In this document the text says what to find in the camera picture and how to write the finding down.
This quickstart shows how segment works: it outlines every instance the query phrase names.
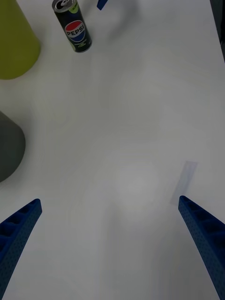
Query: gray cylinder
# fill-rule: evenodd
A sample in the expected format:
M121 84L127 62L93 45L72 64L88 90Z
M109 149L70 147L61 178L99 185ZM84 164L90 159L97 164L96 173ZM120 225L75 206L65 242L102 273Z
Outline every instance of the gray cylinder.
M25 144L22 129L0 112L0 182L18 168Z

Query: white table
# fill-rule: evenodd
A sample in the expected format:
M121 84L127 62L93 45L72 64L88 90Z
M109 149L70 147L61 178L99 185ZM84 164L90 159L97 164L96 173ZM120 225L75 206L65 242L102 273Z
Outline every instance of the white table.
M72 51L51 1L20 0L42 42L34 67L0 82L24 159L0 184L0 220L34 198L43 214L4 300L212 300L175 205L225 221L225 65L209 0L80 1L93 36Z

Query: black can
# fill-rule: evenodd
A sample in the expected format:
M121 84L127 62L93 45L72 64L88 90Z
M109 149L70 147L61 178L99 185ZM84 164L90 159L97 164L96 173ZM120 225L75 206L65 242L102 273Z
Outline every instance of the black can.
M76 52L87 51L92 40L85 25L77 0L54 0L52 8Z

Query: soda can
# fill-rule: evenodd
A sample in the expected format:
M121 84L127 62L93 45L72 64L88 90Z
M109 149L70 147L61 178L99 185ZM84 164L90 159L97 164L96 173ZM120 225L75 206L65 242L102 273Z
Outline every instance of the soda can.
M77 0L54 0L52 8L73 50L76 52L87 51L92 40Z

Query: yellow-green object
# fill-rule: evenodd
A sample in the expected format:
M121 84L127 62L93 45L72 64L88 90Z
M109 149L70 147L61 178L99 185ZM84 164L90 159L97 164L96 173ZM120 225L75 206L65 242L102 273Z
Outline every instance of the yellow-green object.
M0 0L0 79L28 71L40 54L40 42L15 0Z

